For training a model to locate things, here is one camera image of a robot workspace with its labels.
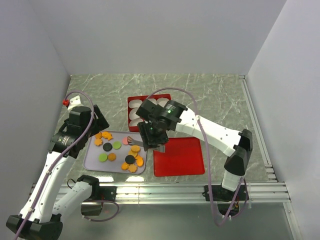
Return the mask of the metal tongs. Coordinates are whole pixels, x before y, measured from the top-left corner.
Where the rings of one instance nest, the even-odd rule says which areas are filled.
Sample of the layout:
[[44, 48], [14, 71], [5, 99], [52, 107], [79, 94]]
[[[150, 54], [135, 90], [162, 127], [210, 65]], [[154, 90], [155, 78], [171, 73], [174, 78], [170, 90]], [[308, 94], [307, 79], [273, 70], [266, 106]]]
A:
[[160, 152], [160, 153], [164, 153], [165, 152], [165, 146], [164, 145], [149, 145], [147, 143], [144, 143], [143, 141], [136, 140], [136, 139], [132, 138], [131, 136], [127, 137], [127, 142], [128, 142], [128, 144], [130, 146], [143, 147], [143, 149], [145, 151], [153, 150], [153, 151], [157, 151], [157, 152]]

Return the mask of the orange round sandwich cookie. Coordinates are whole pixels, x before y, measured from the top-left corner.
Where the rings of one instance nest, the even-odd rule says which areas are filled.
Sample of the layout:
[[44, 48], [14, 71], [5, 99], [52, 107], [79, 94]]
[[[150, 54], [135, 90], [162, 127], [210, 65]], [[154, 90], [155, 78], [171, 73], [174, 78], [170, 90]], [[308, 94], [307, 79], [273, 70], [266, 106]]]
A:
[[134, 153], [139, 153], [140, 150], [141, 150], [141, 148], [140, 148], [140, 146], [138, 146], [138, 145], [132, 145], [131, 148], [130, 148], [130, 150], [131, 150], [132, 152], [134, 152]]

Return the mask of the pink sandwich cookie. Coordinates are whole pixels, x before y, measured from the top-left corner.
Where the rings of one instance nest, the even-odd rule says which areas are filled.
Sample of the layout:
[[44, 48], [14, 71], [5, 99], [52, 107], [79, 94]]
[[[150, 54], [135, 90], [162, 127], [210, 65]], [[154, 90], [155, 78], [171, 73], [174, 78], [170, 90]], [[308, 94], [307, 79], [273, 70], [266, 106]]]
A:
[[128, 144], [129, 144], [129, 143], [128, 143], [128, 137], [127, 137], [127, 136], [122, 139], [122, 143], [123, 143], [124, 145], [128, 145]]

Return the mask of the orange round cookie hidden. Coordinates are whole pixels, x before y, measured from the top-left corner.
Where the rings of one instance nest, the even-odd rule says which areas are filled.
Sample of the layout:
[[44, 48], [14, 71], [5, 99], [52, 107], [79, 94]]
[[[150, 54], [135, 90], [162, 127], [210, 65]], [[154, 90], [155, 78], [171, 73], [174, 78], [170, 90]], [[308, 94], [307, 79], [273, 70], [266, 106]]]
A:
[[128, 152], [128, 155], [131, 155], [131, 156], [133, 156], [133, 157], [135, 158], [135, 157], [138, 155], [138, 153], [130, 150], [130, 151]]

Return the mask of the brown round cookie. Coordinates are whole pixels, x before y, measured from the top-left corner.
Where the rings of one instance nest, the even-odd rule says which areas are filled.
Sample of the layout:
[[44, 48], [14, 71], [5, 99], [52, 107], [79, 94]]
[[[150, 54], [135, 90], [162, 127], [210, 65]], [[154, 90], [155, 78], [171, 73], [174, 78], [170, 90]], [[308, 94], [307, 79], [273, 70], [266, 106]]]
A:
[[116, 158], [117, 158], [117, 155], [115, 154], [115, 153], [110, 153], [110, 154], [108, 154], [108, 156], [107, 156], [107, 159], [109, 160], [109, 161], [114, 161], [114, 160], [116, 160]]

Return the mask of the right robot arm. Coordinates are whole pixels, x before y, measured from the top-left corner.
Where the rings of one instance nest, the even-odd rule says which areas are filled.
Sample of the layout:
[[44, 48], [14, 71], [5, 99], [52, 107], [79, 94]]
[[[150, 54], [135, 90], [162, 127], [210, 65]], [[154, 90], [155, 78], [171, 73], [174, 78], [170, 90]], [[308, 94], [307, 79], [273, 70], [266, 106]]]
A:
[[138, 129], [145, 150], [164, 146], [169, 141], [167, 132], [175, 131], [202, 140], [225, 154], [220, 194], [226, 200], [237, 195], [237, 187], [246, 174], [253, 151], [251, 131], [221, 126], [174, 100], [161, 106], [146, 99], [136, 114], [143, 120], [138, 123]]

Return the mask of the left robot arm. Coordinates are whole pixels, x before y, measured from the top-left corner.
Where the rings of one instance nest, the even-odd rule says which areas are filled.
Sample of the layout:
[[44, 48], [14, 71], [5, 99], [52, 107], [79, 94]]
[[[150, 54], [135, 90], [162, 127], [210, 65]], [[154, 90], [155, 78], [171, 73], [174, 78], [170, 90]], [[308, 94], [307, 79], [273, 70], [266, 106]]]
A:
[[6, 227], [15, 238], [57, 240], [63, 222], [84, 201], [102, 199], [96, 177], [82, 175], [60, 200], [58, 193], [67, 173], [90, 137], [109, 127], [99, 107], [76, 105], [51, 138], [42, 173], [18, 215], [10, 215]]

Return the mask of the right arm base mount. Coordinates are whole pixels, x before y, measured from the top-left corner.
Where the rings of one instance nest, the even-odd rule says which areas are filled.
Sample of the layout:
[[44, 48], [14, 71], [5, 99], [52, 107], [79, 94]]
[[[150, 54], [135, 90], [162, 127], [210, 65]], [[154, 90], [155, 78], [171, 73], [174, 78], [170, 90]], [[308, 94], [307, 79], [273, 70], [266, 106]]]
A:
[[[213, 201], [214, 202], [231, 202], [235, 191], [230, 191], [225, 188], [222, 188], [220, 185], [212, 185], [212, 195], [213, 195]], [[209, 196], [209, 186], [204, 186], [204, 192], [202, 193], [202, 196], [205, 198], [206, 202], [210, 201]], [[238, 190], [237, 197], [235, 198], [235, 201], [245, 201], [248, 200], [249, 197], [247, 196], [247, 191], [245, 189], [244, 185], [240, 186], [240, 189]]]

